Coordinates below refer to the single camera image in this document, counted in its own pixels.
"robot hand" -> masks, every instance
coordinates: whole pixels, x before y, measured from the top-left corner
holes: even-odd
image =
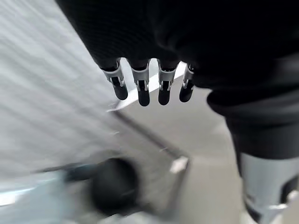
[[[138,100],[141,106],[150,103],[149,94],[149,62],[150,60],[129,60],[136,88],[138,90]],[[107,80],[112,84],[118,99],[125,100],[128,97],[124,75],[121,70],[120,59],[98,60],[98,65],[104,72]],[[179,61],[158,60],[159,66],[159,96],[161,105],[166,105],[170,99],[171,86]],[[179,99],[181,102],[190,100],[194,84],[192,84],[193,68],[187,65]]]

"black fingertip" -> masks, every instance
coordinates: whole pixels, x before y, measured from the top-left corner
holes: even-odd
[[[159,90],[158,101],[161,105],[166,105],[169,102],[170,91],[167,90]]]
[[[191,99],[192,96],[192,89],[184,89],[181,88],[181,91],[179,92],[179,100],[183,103],[188,102]]]
[[[141,106],[147,106],[150,104],[150,92],[138,91],[138,101]]]
[[[118,99],[125,100],[128,97],[128,90],[126,85],[114,87],[114,92]]]

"robotic finger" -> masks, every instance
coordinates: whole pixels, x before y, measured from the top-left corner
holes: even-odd
[[[107,80],[113,85],[117,98],[125,100],[128,97],[128,90],[121,71],[120,59],[100,60],[97,61],[97,64],[104,72]]]
[[[179,93],[179,99],[181,102],[188,102],[192,96],[194,84],[192,83],[192,77],[194,75],[194,68],[188,64],[184,73],[183,84]]]
[[[150,60],[130,60],[128,62],[131,66],[135,85],[138,90],[138,101],[141,106],[150,104],[149,92],[149,63]]]
[[[158,60],[159,65],[159,103],[166,105],[170,99],[170,90],[179,61]]]

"black sleeve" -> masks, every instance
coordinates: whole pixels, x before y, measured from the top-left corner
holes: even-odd
[[[163,55],[193,64],[195,85],[212,90],[208,103],[225,117],[237,152],[299,155],[296,1],[57,2],[94,58]]]
[[[289,1],[148,1],[156,41],[195,67],[237,151],[299,156],[299,14]]]

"black wheel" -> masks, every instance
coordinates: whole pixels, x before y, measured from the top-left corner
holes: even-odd
[[[159,90],[158,101],[161,105],[168,104],[170,99],[170,91],[167,90]]]
[[[108,216],[127,213],[136,208],[139,185],[132,164],[124,159],[112,158],[100,163],[91,178],[91,201]]]
[[[150,104],[150,92],[148,90],[138,91],[138,101],[141,106],[147,106]]]

